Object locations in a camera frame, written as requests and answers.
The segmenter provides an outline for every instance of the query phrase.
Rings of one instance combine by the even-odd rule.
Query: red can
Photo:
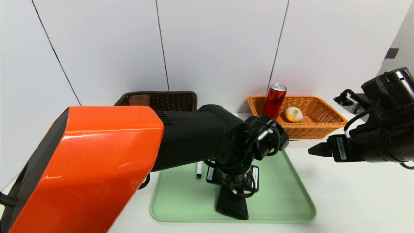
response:
[[[274,119],[280,114],[280,109],[284,97],[286,95],[286,87],[280,84],[272,84],[269,88],[269,93],[267,94],[265,109],[263,114],[269,115]]]

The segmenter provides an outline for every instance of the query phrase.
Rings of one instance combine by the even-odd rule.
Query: panel seam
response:
[[[76,95],[75,91],[73,90],[72,84],[70,83],[69,78],[67,77],[65,70],[63,69],[62,63],[60,63],[60,60],[59,60],[59,58],[58,58],[58,55],[56,54],[55,48],[53,47],[52,42],[51,42],[51,40],[50,40],[50,38],[49,38],[49,36],[48,36],[48,33],[46,32],[45,26],[43,25],[43,22],[42,22],[42,20],[40,19],[40,15],[39,15],[39,12],[38,12],[38,11],[37,11],[37,9],[36,9],[36,5],[34,4],[33,0],[31,0],[31,2],[32,2],[33,7],[34,7],[34,9],[35,9],[35,11],[36,11],[37,17],[39,18],[40,24],[42,25],[43,31],[45,32],[46,37],[48,38],[49,44],[50,44],[50,45],[51,45],[51,47],[52,47],[53,53],[55,54],[55,57],[56,57],[56,59],[57,59],[57,60],[58,60],[58,62],[59,62],[60,68],[62,69],[63,74],[65,75],[66,80],[67,80],[67,82],[69,83],[70,89],[72,89],[73,95],[75,95],[75,98],[76,98],[77,102],[79,103],[79,105],[80,105],[80,106],[82,106],[82,104],[80,104],[79,98],[77,97],[77,95]]]
[[[269,78],[269,83],[268,83],[268,85],[267,85],[266,94],[269,92],[270,82],[272,81],[272,75],[273,75],[273,70],[274,70],[274,64],[275,64],[275,62],[276,62],[277,52],[279,51],[280,40],[281,40],[281,38],[282,38],[283,27],[284,27],[284,23],[285,23],[285,20],[286,20],[286,15],[287,15],[287,9],[288,9],[288,7],[289,7],[289,2],[290,2],[290,0],[288,0],[288,1],[287,1],[287,4],[286,4],[286,11],[285,11],[285,15],[284,15],[284,17],[283,17],[282,28],[280,29],[279,41],[277,42],[276,53],[275,53],[275,55],[274,55],[274,60],[273,60],[272,71],[270,72],[270,78]]]
[[[164,58],[165,78],[167,79],[167,88],[168,88],[168,91],[169,91],[170,90],[170,85],[168,83],[167,64],[165,62],[164,43],[162,42],[161,23],[160,23],[160,20],[159,20],[158,2],[157,2],[157,0],[155,0],[155,7],[156,7],[156,15],[157,15],[157,18],[158,18],[159,36],[161,38],[162,56]]]

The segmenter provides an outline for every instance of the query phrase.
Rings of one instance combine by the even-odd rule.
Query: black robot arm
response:
[[[152,171],[199,161],[221,169],[234,169],[245,160],[251,163],[253,158],[261,160],[283,150],[289,143],[280,124],[266,115],[243,121],[214,104],[195,112],[156,113],[165,127]]]
[[[334,100],[366,123],[348,135],[332,135],[309,154],[344,162],[395,162],[409,167],[414,161],[414,78],[407,68],[386,72],[362,85],[364,94],[345,90]]]

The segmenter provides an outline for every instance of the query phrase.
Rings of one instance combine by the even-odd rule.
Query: green tray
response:
[[[151,215],[165,222],[305,223],[316,208],[286,153],[253,161],[259,166],[259,192],[247,198],[249,220],[236,220],[215,211],[218,185],[195,176],[195,164],[161,172],[151,202]]]

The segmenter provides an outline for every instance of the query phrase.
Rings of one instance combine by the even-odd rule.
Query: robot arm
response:
[[[334,100],[366,123],[348,135],[332,135],[309,154],[334,157],[338,163],[414,161],[414,78],[407,68],[386,72],[362,85],[364,94],[345,90]]]
[[[252,160],[287,144],[273,118],[245,122],[217,105],[195,112],[71,107],[53,123],[9,195],[1,196],[0,231],[106,232],[150,172],[202,160],[219,171],[224,202],[246,206]],[[221,213],[248,217],[247,208],[233,210]]]

